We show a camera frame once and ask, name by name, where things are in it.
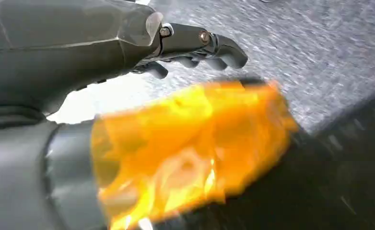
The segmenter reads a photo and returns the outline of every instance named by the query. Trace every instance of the dark gray surface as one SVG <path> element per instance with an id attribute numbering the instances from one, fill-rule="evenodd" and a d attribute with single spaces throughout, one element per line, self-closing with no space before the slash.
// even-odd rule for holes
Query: dark gray surface
<path id="1" fill-rule="evenodd" d="M 166 65 L 165 80 L 144 78 L 144 97 L 194 82 L 260 76 L 281 84 L 295 118 L 313 130 L 375 92 L 375 0 L 152 0 L 150 5 L 164 12 L 166 22 L 233 38 L 250 62 L 226 72 L 205 64 Z"/>

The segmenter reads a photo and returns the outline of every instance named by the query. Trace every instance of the yellow-orange plastic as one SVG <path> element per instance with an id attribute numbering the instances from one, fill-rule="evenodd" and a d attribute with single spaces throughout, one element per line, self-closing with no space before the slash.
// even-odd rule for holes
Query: yellow-orange plastic
<path id="1" fill-rule="evenodd" d="M 150 106 L 97 119 L 98 197 L 111 230 L 224 202 L 270 169 L 296 123 L 273 85 L 196 85 Z"/>

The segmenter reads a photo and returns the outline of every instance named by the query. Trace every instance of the gray robot arm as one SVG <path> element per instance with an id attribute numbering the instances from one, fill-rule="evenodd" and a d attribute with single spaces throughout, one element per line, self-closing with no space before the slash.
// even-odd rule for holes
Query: gray robot arm
<path id="1" fill-rule="evenodd" d="M 0 130 L 0 229 L 104 229 L 90 164 L 93 122 Z"/>
<path id="2" fill-rule="evenodd" d="M 226 37 L 155 17 L 122 0 L 0 1 L 0 229 L 105 227 L 90 164 L 93 121 L 45 119 L 68 93 L 128 72 L 163 78 L 158 61 L 247 62 Z"/>

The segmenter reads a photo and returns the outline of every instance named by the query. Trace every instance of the white light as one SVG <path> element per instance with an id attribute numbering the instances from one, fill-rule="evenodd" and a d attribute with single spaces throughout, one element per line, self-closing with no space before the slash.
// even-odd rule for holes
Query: white light
<path id="1" fill-rule="evenodd" d="M 153 230 L 151 221 L 148 218 L 144 218 L 138 221 L 138 226 L 142 230 Z"/>
<path id="2" fill-rule="evenodd" d="M 148 5 L 151 0 L 136 0 L 135 3 L 141 4 L 141 5 Z"/>

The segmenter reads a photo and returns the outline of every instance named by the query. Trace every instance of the orange object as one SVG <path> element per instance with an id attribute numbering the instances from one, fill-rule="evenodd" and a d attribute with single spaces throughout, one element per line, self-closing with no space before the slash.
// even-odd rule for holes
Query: orange object
<path id="1" fill-rule="evenodd" d="M 111 230 L 224 202 L 277 163 L 296 123 L 273 85 L 196 85 L 92 132 L 98 197 Z"/>

